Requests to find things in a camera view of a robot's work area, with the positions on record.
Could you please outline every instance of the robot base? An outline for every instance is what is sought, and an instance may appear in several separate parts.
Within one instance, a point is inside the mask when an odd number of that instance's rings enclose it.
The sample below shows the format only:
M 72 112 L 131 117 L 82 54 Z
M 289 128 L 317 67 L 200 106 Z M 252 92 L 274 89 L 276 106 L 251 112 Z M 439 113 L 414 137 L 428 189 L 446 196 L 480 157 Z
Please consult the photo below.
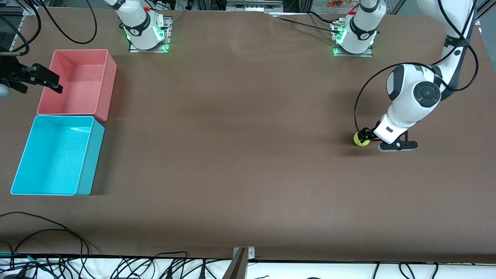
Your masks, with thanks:
M 348 57 L 373 57 L 373 54 L 372 54 L 372 48 L 369 47 L 365 52 L 363 53 L 358 53 L 358 54 L 355 54 L 355 53 L 349 53 L 347 51 L 345 51 L 343 49 L 343 47 L 341 47 L 340 45 L 336 44 L 336 41 L 335 41 L 335 35 L 332 36 L 333 39 L 332 39 L 332 48 L 333 48 L 333 53 L 334 53 L 334 56 L 348 56 Z
M 331 30 L 338 30 L 338 31 L 346 32 L 346 30 L 343 30 L 343 27 L 340 28 L 339 26 L 336 26 L 333 23 L 330 23 L 330 27 L 331 27 Z M 334 56 L 348 56 L 348 57 L 372 57 L 373 56 L 371 46 L 369 46 L 369 48 L 367 48 L 366 51 L 364 51 L 362 53 L 358 53 L 358 54 L 345 51 L 343 49 L 343 47 L 336 42 L 338 36 L 340 36 L 340 35 L 336 34 L 336 33 L 332 33 L 332 48 L 333 48 Z
M 129 42 L 129 52 L 140 52 L 140 53 L 166 53 L 169 52 L 169 45 L 171 43 L 171 34 L 172 34 L 172 23 L 174 22 L 174 18 L 171 16 L 164 16 L 164 24 L 163 27 L 168 26 L 163 30 L 164 40 L 158 43 L 154 48 L 149 50 L 142 50 L 135 47 L 131 42 Z

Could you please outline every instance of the pink plastic box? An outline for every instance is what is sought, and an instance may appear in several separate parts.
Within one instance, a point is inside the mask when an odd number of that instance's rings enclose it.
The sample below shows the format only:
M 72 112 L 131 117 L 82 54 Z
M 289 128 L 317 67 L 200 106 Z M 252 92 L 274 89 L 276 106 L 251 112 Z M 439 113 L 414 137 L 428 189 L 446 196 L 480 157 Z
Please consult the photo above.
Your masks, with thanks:
M 38 114 L 107 120 L 117 71 L 108 50 L 56 50 L 50 70 L 60 76 L 62 94 L 43 88 Z

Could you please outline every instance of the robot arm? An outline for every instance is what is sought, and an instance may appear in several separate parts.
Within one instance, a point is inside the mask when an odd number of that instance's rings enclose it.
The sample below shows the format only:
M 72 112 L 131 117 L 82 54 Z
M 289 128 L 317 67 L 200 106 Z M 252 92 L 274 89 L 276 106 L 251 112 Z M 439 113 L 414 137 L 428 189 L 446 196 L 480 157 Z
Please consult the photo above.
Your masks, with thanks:
M 384 0 L 361 0 L 357 13 L 344 18 L 349 28 L 337 43 L 349 53 L 363 53 L 373 43 L 377 27 L 385 14 Z
M 417 2 L 426 15 L 441 22 L 446 28 L 443 60 L 437 65 L 430 65 L 429 68 L 403 64 L 396 67 L 389 75 L 386 89 L 392 104 L 377 126 L 368 131 L 369 137 L 362 137 L 363 133 L 359 136 L 362 143 L 363 140 L 375 136 L 384 141 L 386 144 L 379 145 L 379 151 L 385 151 L 381 150 L 384 146 L 394 150 L 416 148 L 416 143 L 414 146 L 408 146 L 407 140 L 402 141 L 399 138 L 406 135 L 408 128 L 434 110 L 441 100 L 453 93 L 443 82 L 450 88 L 458 86 L 461 66 L 469 46 L 475 19 L 472 0 L 456 2 L 441 0 L 447 18 L 462 33 L 463 38 L 446 20 L 437 0 L 417 0 Z
M 147 7 L 139 0 L 104 0 L 121 19 L 128 39 L 142 50 L 152 49 L 165 39 L 164 16 Z

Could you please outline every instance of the cyan plastic box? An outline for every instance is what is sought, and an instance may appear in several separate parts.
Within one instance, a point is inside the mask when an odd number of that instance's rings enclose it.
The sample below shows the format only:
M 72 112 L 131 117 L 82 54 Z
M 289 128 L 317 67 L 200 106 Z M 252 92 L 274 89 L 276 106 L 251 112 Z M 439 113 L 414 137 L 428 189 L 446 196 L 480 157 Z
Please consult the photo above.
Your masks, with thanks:
M 89 195 L 103 133 L 92 116 L 36 116 L 10 193 Z

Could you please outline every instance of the table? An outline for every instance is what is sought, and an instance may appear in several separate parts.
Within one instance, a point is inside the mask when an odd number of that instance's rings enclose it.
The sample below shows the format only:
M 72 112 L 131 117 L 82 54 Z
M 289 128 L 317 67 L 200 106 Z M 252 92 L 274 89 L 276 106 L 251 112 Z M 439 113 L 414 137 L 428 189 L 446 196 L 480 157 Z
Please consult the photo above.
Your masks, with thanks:
M 356 95 L 387 65 L 439 59 L 444 28 L 428 18 L 385 17 L 364 59 L 333 57 L 324 31 L 259 12 L 187 12 L 167 54 L 128 53 L 112 10 L 96 10 L 89 45 L 70 43 L 40 13 L 43 30 L 21 62 L 108 49 L 118 65 L 109 120 L 92 195 L 12 196 L 42 88 L 1 100 L 0 212 L 61 222 L 94 254 L 222 258 L 245 245 L 263 259 L 496 262 L 496 76 L 478 30 L 476 82 L 411 128 L 417 150 L 379 153 L 352 144 Z M 91 36 L 89 10 L 53 13 L 75 39 Z M 30 36 L 35 19 L 25 24 Z M 473 67 L 467 55 L 462 84 Z M 361 127 L 389 106 L 386 77 L 363 94 Z M 0 238 L 49 226 L 6 217 Z M 20 252 L 79 253 L 62 234 L 25 245 Z

